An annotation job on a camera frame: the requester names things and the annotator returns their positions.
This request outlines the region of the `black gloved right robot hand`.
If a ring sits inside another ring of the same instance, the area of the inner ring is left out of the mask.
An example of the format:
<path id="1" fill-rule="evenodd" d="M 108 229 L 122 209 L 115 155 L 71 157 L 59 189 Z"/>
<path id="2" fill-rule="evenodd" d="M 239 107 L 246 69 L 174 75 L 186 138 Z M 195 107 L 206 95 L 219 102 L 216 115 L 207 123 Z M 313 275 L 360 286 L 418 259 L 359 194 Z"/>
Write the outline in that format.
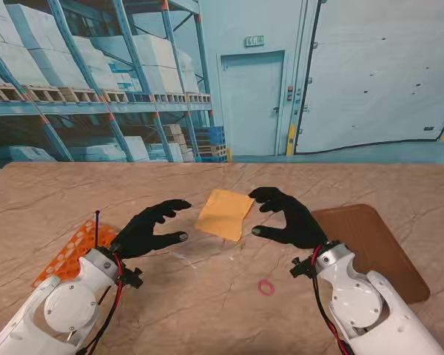
<path id="1" fill-rule="evenodd" d="M 286 221 L 282 229 L 255 226 L 252 228 L 253 235 L 277 243 L 292 244 L 299 249 L 316 249 L 327 242 L 327 236 L 311 212 L 295 197 L 276 187 L 256 188 L 249 193 L 249 197 L 260 204 L 260 212 L 283 212 Z"/>

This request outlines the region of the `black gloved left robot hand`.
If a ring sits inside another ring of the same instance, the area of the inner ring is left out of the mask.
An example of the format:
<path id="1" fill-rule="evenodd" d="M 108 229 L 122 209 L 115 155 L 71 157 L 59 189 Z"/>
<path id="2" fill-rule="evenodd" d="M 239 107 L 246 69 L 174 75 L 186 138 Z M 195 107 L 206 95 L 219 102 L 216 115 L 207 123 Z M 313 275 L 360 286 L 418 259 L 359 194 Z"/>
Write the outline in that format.
<path id="1" fill-rule="evenodd" d="M 145 208 L 120 230 L 110 243 L 110 252 L 125 260 L 186 241 L 188 235 L 185 231 L 156 235 L 154 228 L 157 224 L 164 224 L 167 217 L 173 218 L 177 212 L 191 206 L 185 200 L 175 199 Z"/>

